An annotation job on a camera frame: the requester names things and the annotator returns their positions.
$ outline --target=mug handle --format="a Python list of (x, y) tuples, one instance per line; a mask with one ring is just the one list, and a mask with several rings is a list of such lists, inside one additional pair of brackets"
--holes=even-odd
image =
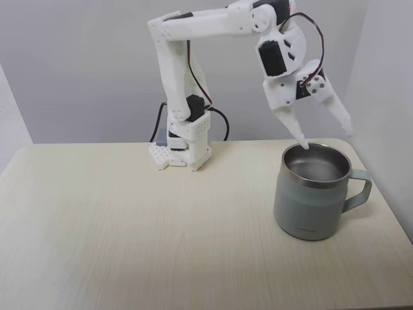
[(343, 213), (365, 203), (370, 196), (370, 191), (372, 190), (372, 179), (367, 171), (353, 170), (350, 173), (350, 179), (364, 180), (366, 181), (366, 184), (364, 185), (364, 189), (360, 194), (346, 200), (343, 207)]

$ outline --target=mug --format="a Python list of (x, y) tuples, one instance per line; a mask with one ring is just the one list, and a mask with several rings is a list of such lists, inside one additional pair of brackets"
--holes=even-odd
[[(364, 180), (363, 192), (346, 200), (349, 179)], [(372, 180), (366, 171), (353, 170), (342, 152), (310, 143), (288, 148), (278, 174), (274, 215), (288, 234), (303, 240), (324, 240), (339, 227), (341, 214), (368, 200)]]

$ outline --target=wire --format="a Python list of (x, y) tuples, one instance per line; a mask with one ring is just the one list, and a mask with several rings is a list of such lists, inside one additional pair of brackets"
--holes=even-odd
[(313, 72), (313, 74), (311, 74), (304, 82), (302, 82), (302, 84), (300, 84), (300, 87), (303, 88), (303, 87), (305, 87), (305, 85), (306, 85), (308, 82), (312, 81), (312, 79), (314, 79), (314, 78), (320, 73), (321, 69), (323, 69), (324, 54), (325, 54), (324, 35), (323, 35), (323, 33), (321, 32), (320, 28), (318, 27), (317, 23), (316, 23), (310, 16), (308, 16), (308, 15), (306, 15), (306, 14), (304, 14), (304, 13), (301, 13), (301, 12), (292, 14), (289, 18), (287, 18), (287, 19), (280, 25), (279, 31), (280, 31), (281, 33), (283, 33), (283, 29), (284, 29), (285, 24), (286, 24), (291, 18), (293, 18), (293, 17), (295, 17), (295, 16), (304, 17), (307, 21), (309, 21), (309, 22), (314, 26), (314, 28), (317, 30), (317, 32), (318, 32), (318, 34), (319, 34), (319, 36), (320, 36), (320, 39), (321, 39), (321, 48), (323, 49), (323, 53), (322, 53), (322, 55), (321, 55), (320, 64), (318, 65), (318, 67), (316, 68), (316, 70)]
[(156, 125), (155, 125), (155, 130), (154, 133), (152, 135), (152, 138), (150, 138), (150, 142), (152, 143), (155, 139), (156, 136), (156, 132), (157, 132), (157, 128), (159, 126), (159, 122), (161, 121), (161, 116), (162, 116), (162, 110), (163, 107), (166, 105), (166, 102), (161, 103), (161, 106), (159, 107), (159, 112), (157, 113), (157, 119), (156, 119)]
[(199, 83), (199, 81), (197, 80), (197, 78), (195, 77), (194, 72), (192, 71), (191, 68), (191, 41), (188, 40), (186, 41), (186, 47), (188, 49), (188, 66), (189, 66), (189, 70), (191, 71), (192, 77), (194, 78), (196, 84), (198, 85), (199, 89), (202, 91), (202, 93), (204, 94), (204, 96), (207, 98), (207, 100), (209, 101), (209, 105), (207, 105), (205, 107), (206, 110), (218, 113), (220, 116), (222, 116), (222, 118), (225, 121), (225, 124), (227, 125), (227, 133), (225, 134), (225, 138), (224, 141), (228, 140), (228, 136), (230, 135), (230, 122), (228, 121), (228, 118), (225, 116), (225, 114), (223, 114), (220, 110), (212, 107), (212, 100), (210, 98), (210, 96), (208, 96), (207, 92), (205, 92), (204, 88), (201, 86), (201, 84)]
[(199, 84), (198, 80), (195, 77), (194, 72), (192, 71), (191, 68), (191, 41), (188, 40), (186, 41), (186, 48), (188, 50), (188, 66), (189, 66), (189, 70), (191, 71), (192, 77), (194, 78), (196, 85), (198, 85), (199, 89), (202, 91), (202, 93), (204, 94), (204, 96), (207, 98), (207, 100), (209, 101), (210, 105), (212, 106), (212, 100), (211, 98), (208, 96), (207, 92), (205, 92), (205, 90), (202, 88), (201, 84)]
[(218, 113), (224, 119), (225, 124), (227, 125), (227, 133), (225, 134), (224, 141), (228, 140), (228, 136), (230, 135), (230, 122), (228, 121), (228, 118), (220, 110), (216, 108), (210, 107), (209, 111)]

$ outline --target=white robotic arm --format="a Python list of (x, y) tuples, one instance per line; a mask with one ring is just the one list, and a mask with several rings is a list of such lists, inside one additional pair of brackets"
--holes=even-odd
[[(350, 116), (325, 73), (316, 72), (319, 61), (303, 66), (305, 37), (294, 20), (289, 19), (295, 12), (294, 0), (240, 0), (227, 8), (175, 12), (148, 22), (168, 105), (167, 146), (150, 146), (158, 169), (188, 165), (196, 171), (211, 157), (207, 108), (212, 102), (204, 74), (190, 52), (190, 40), (201, 37), (261, 35), (256, 51), (271, 111), (305, 149), (308, 143), (293, 104), (307, 96), (326, 105), (347, 134), (351, 134)], [(313, 80), (303, 86), (312, 74)]]

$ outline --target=light wood tabletop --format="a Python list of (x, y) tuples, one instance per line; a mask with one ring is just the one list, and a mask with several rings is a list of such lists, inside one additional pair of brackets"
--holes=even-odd
[[(364, 169), (349, 144), (313, 141)], [(0, 177), (0, 309), (413, 305), (413, 246), (376, 186), (331, 239), (277, 226), (292, 144), (213, 143), (198, 172), (156, 170), (147, 143), (21, 150)]]

